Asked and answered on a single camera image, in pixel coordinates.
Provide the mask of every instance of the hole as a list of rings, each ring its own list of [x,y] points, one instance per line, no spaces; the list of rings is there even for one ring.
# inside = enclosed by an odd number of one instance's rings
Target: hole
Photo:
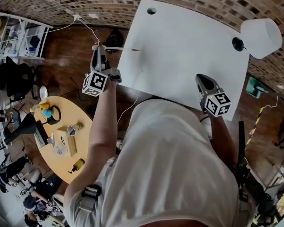
[[[153,15],[157,12],[157,10],[155,8],[149,8],[147,9],[147,13],[150,14],[150,15]]]

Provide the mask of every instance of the shelf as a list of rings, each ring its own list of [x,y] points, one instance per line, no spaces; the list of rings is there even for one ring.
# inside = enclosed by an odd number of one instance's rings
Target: shelf
[[[23,37],[23,32],[21,30],[20,24],[16,24],[16,25],[13,25],[12,27],[10,27],[8,38],[12,38],[13,37],[14,31],[16,31],[15,34],[17,34],[17,38],[19,38],[19,39],[11,41],[10,42],[12,44],[11,48],[9,48],[9,49],[5,48],[4,53],[0,53],[0,56],[12,57],[12,56],[17,56],[18,55],[18,51],[19,51],[19,48],[21,46],[22,37]]]
[[[7,18],[7,22],[6,22],[5,26],[4,26],[2,34],[0,35],[0,52],[1,52],[1,47],[2,47],[2,41],[4,40],[4,37],[5,37],[5,34],[6,34],[6,30],[9,27],[8,26],[8,22],[9,22],[9,17]]]
[[[19,56],[37,57],[39,49],[40,49],[40,44],[41,44],[41,41],[42,41],[42,37],[45,35],[45,34],[42,34],[42,35],[37,35],[37,34],[44,33],[44,31],[45,31],[45,26],[37,26],[37,27],[26,29],[27,36],[36,35],[39,38],[40,41],[39,41],[39,44],[38,44],[38,46],[37,46],[37,48],[35,50],[35,53],[28,54],[27,45],[25,43],[25,39],[26,38],[24,38],[22,40],[22,44],[21,44],[21,47],[20,47],[20,50],[19,50]],[[31,38],[32,37],[27,38],[28,46],[30,46],[29,42],[30,42]]]

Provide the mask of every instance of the white lamp shade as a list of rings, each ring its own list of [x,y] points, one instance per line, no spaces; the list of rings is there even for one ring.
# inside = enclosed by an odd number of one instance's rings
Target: white lamp shade
[[[280,29],[270,18],[246,20],[241,25],[241,39],[248,52],[262,59],[282,46]]]

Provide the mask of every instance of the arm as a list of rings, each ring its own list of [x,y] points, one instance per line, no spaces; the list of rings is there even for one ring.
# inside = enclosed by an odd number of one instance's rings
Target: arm
[[[10,161],[10,153],[8,153],[8,154],[5,156],[4,161],[1,163],[1,165],[0,165],[0,173],[1,173],[1,169],[2,169],[2,168],[5,168],[9,161]]]
[[[46,199],[45,197],[43,197],[41,194],[37,193],[35,190],[32,191],[31,195],[32,195],[34,198],[39,198],[39,199],[43,200],[44,202],[48,203],[48,199]]]
[[[226,166],[235,167],[238,153],[228,132],[224,119],[209,114],[213,133],[213,149]]]
[[[69,205],[73,195],[98,178],[106,162],[115,156],[117,141],[116,84],[107,80],[100,94],[89,134],[89,151],[81,173],[71,182],[64,195]]]

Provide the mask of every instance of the office chair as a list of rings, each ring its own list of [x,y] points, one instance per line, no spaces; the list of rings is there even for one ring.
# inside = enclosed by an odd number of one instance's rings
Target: office chair
[[[19,126],[13,132],[10,132],[10,130],[8,129],[8,125],[11,123],[12,120],[15,120],[16,122],[18,122]],[[5,126],[3,130],[3,135],[5,137],[4,142],[6,145],[8,145],[15,138],[17,138],[20,134],[33,134],[35,133],[36,129],[37,129],[36,120],[31,113],[28,113],[22,122],[20,119],[20,115],[16,114],[15,119],[13,116],[13,119],[9,121],[9,123]]]
[[[36,73],[42,68],[38,65],[36,68],[29,67],[26,64],[17,65],[10,57],[6,58],[6,63],[0,65],[0,90],[6,91],[8,97],[14,96],[9,103],[24,99],[25,95],[32,92],[33,99],[37,99],[34,95],[33,85],[40,86],[34,81]]]

